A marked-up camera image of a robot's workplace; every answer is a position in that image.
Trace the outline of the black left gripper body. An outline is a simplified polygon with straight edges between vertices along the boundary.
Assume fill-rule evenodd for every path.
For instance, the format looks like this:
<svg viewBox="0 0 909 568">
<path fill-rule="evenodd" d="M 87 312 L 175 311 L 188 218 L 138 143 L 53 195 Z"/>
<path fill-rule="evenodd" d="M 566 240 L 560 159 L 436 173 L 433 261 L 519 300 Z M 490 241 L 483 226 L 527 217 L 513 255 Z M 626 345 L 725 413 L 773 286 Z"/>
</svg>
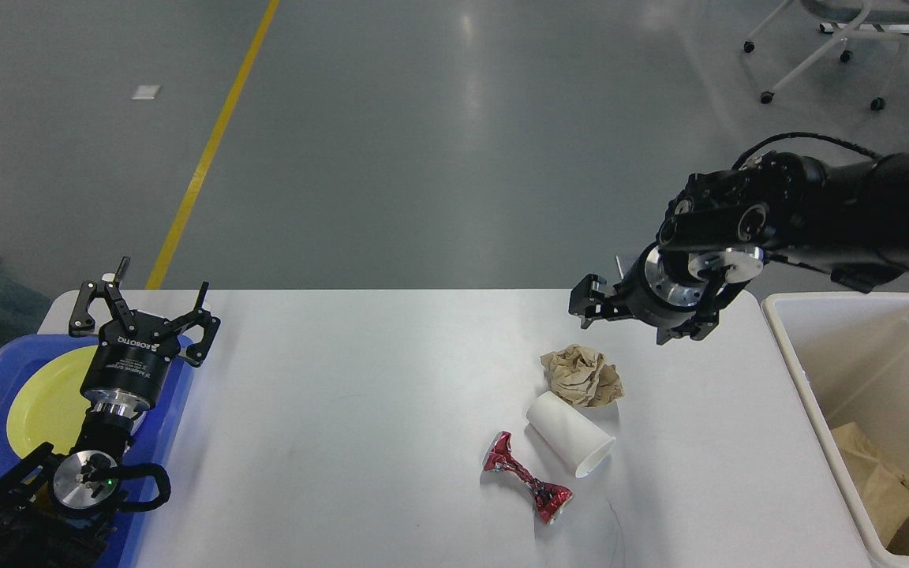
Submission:
<svg viewBox="0 0 909 568">
<path fill-rule="evenodd" d="M 105 327 L 80 385 L 90 413 L 133 418 L 155 409 L 170 365 L 181 351 L 177 335 L 148 331 L 143 338 Z"/>
</svg>

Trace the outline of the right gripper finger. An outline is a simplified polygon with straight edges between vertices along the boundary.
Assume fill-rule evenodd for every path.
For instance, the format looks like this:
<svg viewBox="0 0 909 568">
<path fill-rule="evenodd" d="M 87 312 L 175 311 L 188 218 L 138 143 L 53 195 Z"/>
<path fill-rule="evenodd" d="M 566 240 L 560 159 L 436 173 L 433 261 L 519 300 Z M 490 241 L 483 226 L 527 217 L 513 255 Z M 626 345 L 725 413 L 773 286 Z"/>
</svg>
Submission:
<svg viewBox="0 0 909 568">
<path fill-rule="evenodd" d="M 621 303 L 613 301 L 616 295 L 606 294 L 607 281 L 595 274 L 587 274 L 571 289 L 567 312 L 580 320 L 581 330 L 588 330 L 596 321 L 634 320 L 634 313 Z"/>
<path fill-rule="evenodd" d="M 656 344 L 663 346 L 672 339 L 679 338 L 703 341 L 720 323 L 720 313 L 721 310 L 717 308 L 692 312 L 666 309 L 661 316 L 661 325 L 657 328 Z"/>
</svg>

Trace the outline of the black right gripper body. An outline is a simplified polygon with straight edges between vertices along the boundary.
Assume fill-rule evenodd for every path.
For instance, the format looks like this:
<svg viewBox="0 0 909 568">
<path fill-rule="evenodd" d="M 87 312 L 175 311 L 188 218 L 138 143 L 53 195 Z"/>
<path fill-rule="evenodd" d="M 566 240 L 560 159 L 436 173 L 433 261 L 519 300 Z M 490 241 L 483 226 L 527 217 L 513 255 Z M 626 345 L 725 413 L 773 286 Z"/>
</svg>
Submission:
<svg viewBox="0 0 909 568">
<path fill-rule="evenodd" d="M 690 275 L 681 276 L 679 261 L 659 251 L 657 245 L 643 249 L 620 282 L 622 302 L 635 319 L 659 328 L 666 309 L 680 312 L 718 307 L 723 289 L 723 273 L 708 271 L 700 282 Z"/>
</svg>

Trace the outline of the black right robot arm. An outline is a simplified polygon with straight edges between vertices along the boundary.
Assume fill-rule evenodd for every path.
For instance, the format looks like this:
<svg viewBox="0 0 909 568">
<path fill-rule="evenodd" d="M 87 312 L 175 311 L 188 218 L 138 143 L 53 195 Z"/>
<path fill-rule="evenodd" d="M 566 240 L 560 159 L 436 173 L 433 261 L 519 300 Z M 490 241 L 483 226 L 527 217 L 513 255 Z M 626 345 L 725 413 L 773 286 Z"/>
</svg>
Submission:
<svg viewBox="0 0 909 568">
<path fill-rule="evenodd" d="M 584 328 L 638 320 L 656 328 L 657 344 L 701 341 L 769 263 L 862 293 L 909 273 L 909 152 L 836 145 L 863 161 L 830 166 L 754 147 L 726 170 L 692 174 L 621 281 L 606 290 L 585 275 L 567 310 Z"/>
</svg>

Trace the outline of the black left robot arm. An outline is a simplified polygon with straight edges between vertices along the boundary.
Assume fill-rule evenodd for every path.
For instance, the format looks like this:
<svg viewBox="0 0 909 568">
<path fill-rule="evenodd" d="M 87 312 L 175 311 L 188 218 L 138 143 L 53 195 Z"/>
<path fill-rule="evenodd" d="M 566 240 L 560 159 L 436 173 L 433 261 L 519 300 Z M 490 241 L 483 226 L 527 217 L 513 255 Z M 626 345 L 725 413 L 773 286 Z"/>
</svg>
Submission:
<svg viewBox="0 0 909 568">
<path fill-rule="evenodd" d="M 94 567 L 118 558 L 137 532 L 133 515 L 170 500 L 163 459 L 184 386 L 207 359 L 221 324 L 202 282 L 194 305 L 174 319 L 129 306 L 122 278 L 80 284 L 68 322 L 91 337 L 78 385 L 85 413 L 71 443 L 44 441 L 0 476 L 0 567 Z"/>
</svg>

